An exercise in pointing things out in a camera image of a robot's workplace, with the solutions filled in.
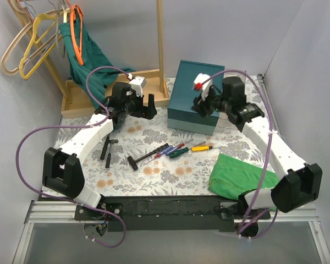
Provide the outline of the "green handle screwdriver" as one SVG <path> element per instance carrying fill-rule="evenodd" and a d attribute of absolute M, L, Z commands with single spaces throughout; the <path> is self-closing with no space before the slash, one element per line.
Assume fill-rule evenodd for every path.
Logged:
<path fill-rule="evenodd" d="M 201 142 L 201 143 L 199 143 L 199 144 L 196 144 L 196 145 L 194 145 L 194 146 L 192 146 L 192 147 L 202 146 L 204 143 L 206 143 L 206 142 L 203 141 L 203 142 Z M 172 152 L 172 153 L 169 155 L 169 158 L 170 158 L 170 159 L 178 158 L 178 157 L 180 157 L 181 155 L 188 153 L 189 150 L 190 150 L 192 147 L 190 147 L 190 148 L 185 147 L 185 148 L 181 148 L 181 149 L 179 149 L 179 150 L 176 150 L 176 151 Z"/>

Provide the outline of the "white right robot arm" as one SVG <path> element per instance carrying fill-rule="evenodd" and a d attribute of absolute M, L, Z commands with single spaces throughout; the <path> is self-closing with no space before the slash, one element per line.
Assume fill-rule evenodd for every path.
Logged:
<path fill-rule="evenodd" d="M 308 164 L 270 129 L 260 107 L 247 101 L 245 84 L 241 78 L 224 78 L 222 89 L 219 90 L 207 74 L 199 74 L 194 81 L 194 89 L 200 95 L 194 98 L 192 109 L 200 116 L 210 116 L 214 111 L 224 112 L 229 121 L 261 152 L 270 149 L 268 161 L 279 182 L 274 187 L 262 188 L 257 196 L 254 190 L 240 194 L 234 209 L 243 218 L 253 217 L 258 209 L 268 207 L 287 213 L 318 198 L 321 167 L 316 163 Z"/>

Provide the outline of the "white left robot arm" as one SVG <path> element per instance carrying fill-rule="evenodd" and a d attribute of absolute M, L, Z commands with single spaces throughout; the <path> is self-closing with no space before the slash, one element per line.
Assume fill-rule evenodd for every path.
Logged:
<path fill-rule="evenodd" d="M 117 82 L 112 94 L 102 101 L 106 109 L 98 107 L 88 122 L 71 140 L 59 148 L 50 147 L 44 155 L 42 183 L 77 203 L 87 205 L 92 219 L 105 216 L 106 207 L 100 203 L 101 195 L 85 184 L 82 165 L 92 149 L 126 116 L 152 119 L 156 114 L 154 95 L 148 95 L 144 105 L 143 87 L 146 79 L 136 76 L 128 83 Z"/>

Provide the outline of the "black rubber mallet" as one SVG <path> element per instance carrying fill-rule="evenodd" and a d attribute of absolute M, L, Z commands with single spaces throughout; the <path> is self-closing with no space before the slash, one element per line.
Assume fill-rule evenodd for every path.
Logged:
<path fill-rule="evenodd" d="M 131 166 L 131 168 L 133 169 L 133 171 L 137 171 L 138 170 L 138 163 L 142 160 L 144 160 L 145 158 L 150 157 L 152 154 L 156 154 L 162 150 L 164 150 L 166 147 L 169 147 L 168 143 L 165 143 L 163 145 L 161 145 L 160 147 L 152 150 L 151 152 L 141 156 L 140 158 L 134 159 L 131 156 L 128 156 L 127 160 L 129 162 L 129 165 Z"/>

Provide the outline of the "orange handle screwdriver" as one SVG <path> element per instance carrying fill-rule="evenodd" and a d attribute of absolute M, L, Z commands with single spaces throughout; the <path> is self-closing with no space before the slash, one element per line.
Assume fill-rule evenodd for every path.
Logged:
<path fill-rule="evenodd" d="M 197 147 L 192 147 L 191 150 L 192 152 L 197 152 L 197 151 L 207 151 L 211 149 L 217 149 L 218 147 L 216 146 L 197 146 Z"/>

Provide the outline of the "red clear handle screwdriver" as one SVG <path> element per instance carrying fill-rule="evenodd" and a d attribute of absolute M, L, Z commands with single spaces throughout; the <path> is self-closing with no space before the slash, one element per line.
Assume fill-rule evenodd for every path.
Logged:
<path fill-rule="evenodd" d="M 164 150 L 158 152 L 152 158 L 150 158 L 148 161 L 146 161 L 145 164 L 151 162 L 154 159 L 157 159 L 157 158 L 161 157 L 163 154 L 168 155 L 168 154 L 172 153 L 173 151 L 183 147 L 184 145 L 185 145 L 184 143 L 181 143 L 181 144 L 178 144 L 177 146 L 172 146 L 171 145 L 169 147 L 166 147 Z"/>

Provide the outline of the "small claw hammer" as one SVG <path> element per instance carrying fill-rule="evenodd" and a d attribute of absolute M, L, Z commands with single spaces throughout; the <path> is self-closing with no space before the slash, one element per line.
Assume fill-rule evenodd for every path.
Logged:
<path fill-rule="evenodd" d="M 112 139 L 112 140 L 109 141 L 109 151 L 108 151 L 108 155 L 107 155 L 107 159 L 106 159 L 105 168 L 110 167 L 111 155 L 112 155 L 112 146 L 113 146 L 113 144 L 117 144 L 118 142 L 119 142 L 118 139 Z"/>

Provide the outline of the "blue handle screwdriver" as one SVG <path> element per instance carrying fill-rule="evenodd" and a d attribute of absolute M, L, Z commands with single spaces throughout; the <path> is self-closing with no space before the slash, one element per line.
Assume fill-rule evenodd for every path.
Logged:
<path fill-rule="evenodd" d="M 188 147 L 184 147 L 184 143 L 178 144 L 176 146 L 167 147 L 165 150 L 160 151 L 152 159 L 157 159 L 162 155 L 168 156 L 170 159 L 177 158 L 189 151 Z"/>

